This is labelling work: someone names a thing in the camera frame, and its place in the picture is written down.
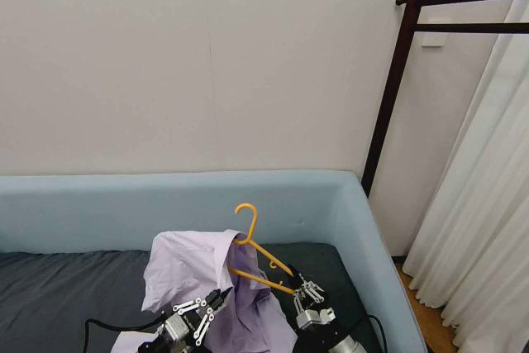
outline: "robotic arm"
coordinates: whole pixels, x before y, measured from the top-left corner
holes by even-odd
[[[173,306],[173,314],[158,327],[158,336],[138,347],[137,353],[189,353],[203,343],[215,313],[231,288],[215,289],[202,298]]]
[[[328,294],[313,281],[306,281],[293,266],[290,286],[295,290],[293,302],[299,330],[312,333],[312,339],[322,351],[329,353],[366,353],[364,347],[354,341],[349,332],[336,320],[329,306]]]

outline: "black cable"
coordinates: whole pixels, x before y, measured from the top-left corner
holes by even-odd
[[[380,322],[379,318],[376,317],[373,314],[366,314],[365,316],[361,317],[351,328],[349,328],[348,333],[351,334],[362,322],[372,318],[377,322],[380,329],[380,335],[382,336],[382,342],[384,344],[384,353],[388,353],[388,343],[386,342],[386,334],[384,332],[384,327],[382,327],[382,322]]]
[[[99,321],[95,318],[89,318],[86,322],[84,322],[84,344],[83,344],[83,353],[86,353],[88,350],[88,339],[90,337],[90,323],[95,324],[96,326],[100,326],[101,328],[104,328],[106,330],[115,331],[115,332],[125,332],[125,331],[141,331],[145,330],[146,328],[151,328],[152,326],[155,326],[157,324],[160,324],[165,320],[165,313],[162,312],[162,314],[157,317],[152,322],[148,322],[147,324],[144,324],[142,326],[135,326],[135,327],[117,327],[113,326],[111,324],[106,324],[105,322]]]

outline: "dark gray mattress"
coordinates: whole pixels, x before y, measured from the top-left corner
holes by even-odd
[[[360,298],[333,246],[316,243],[264,245],[291,263],[329,294],[342,325],[365,315]],[[0,254],[0,351],[24,353],[80,352],[85,319],[95,317],[118,326],[140,325],[155,318],[141,312],[145,292],[145,251],[98,251],[83,254]],[[286,278],[260,258],[260,268],[273,281]],[[274,292],[288,317],[292,298]],[[368,353],[380,347],[372,326],[364,322],[354,332]],[[90,328],[89,352],[110,352],[117,334]],[[296,351],[311,351],[297,345]]]

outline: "bed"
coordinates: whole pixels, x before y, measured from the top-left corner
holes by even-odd
[[[88,317],[151,320],[140,307],[152,238],[245,231],[250,219],[232,215],[242,202],[260,210],[254,238],[324,286],[344,325],[368,312],[383,323],[390,352],[426,351],[358,179],[324,170],[1,177],[2,350],[80,351]],[[290,299],[277,295],[289,315]],[[116,337],[94,328],[89,351],[109,351]],[[368,323],[354,337],[381,351]]]

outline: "hanger hook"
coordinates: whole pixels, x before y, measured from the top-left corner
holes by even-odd
[[[234,211],[235,215],[237,215],[242,208],[249,208],[254,213],[254,216],[251,220],[250,230],[248,231],[246,238],[243,240],[237,240],[237,239],[233,240],[239,246],[243,246],[244,244],[247,244],[249,241],[251,241],[251,237],[254,234],[255,225],[257,224],[257,208],[255,208],[253,204],[241,203],[235,209]]]

